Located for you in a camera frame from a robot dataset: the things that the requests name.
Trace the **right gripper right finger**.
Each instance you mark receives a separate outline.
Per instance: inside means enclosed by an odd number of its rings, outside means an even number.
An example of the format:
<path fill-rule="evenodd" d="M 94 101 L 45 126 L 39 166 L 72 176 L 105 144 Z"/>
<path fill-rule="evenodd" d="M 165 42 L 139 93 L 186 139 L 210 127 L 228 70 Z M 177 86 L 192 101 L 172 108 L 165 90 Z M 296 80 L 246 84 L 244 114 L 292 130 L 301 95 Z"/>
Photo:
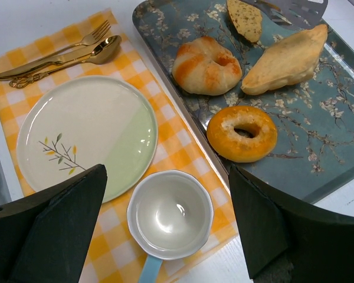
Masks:
<path fill-rule="evenodd" d="M 354 282 L 354 217 L 306 203 L 244 169 L 229 183 L 254 282 Z"/>

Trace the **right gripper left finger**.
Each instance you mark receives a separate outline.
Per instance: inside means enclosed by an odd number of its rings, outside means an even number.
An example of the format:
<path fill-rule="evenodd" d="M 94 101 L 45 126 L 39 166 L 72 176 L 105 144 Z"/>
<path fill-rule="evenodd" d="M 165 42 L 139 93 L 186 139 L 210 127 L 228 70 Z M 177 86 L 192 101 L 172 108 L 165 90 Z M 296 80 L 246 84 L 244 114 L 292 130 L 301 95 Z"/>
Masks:
<path fill-rule="evenodd" d="M 103 201 L 106 168 L 0 206 L 0 282 L 78 282 Z"/>

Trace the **long pale bread loaf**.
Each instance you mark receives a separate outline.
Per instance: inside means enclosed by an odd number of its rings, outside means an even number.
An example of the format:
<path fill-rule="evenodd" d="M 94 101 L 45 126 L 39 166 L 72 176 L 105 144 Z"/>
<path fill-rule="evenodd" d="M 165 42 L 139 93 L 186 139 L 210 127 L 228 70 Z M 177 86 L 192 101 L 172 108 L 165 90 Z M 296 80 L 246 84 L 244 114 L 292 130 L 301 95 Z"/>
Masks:
<path fill-rule="evenodd" d="M 311 79 L 326 40 L 327 25 L 320 24 L 274 43 L 243 78 L 242 91 L 256 96 Z"/>

